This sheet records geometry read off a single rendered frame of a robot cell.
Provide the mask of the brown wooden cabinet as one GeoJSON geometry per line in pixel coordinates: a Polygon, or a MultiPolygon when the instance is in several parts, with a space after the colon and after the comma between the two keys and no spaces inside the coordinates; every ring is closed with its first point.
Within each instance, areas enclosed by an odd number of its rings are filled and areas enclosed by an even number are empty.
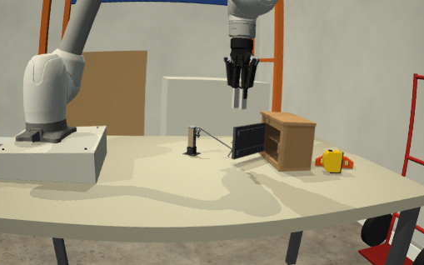
{"type": "Polygon", "coordinates": [[[232,159],[259,153],[278,172],[311,170],[317,124],[290,112],[260,114],[260,123],[233,127],[232,159]]]}

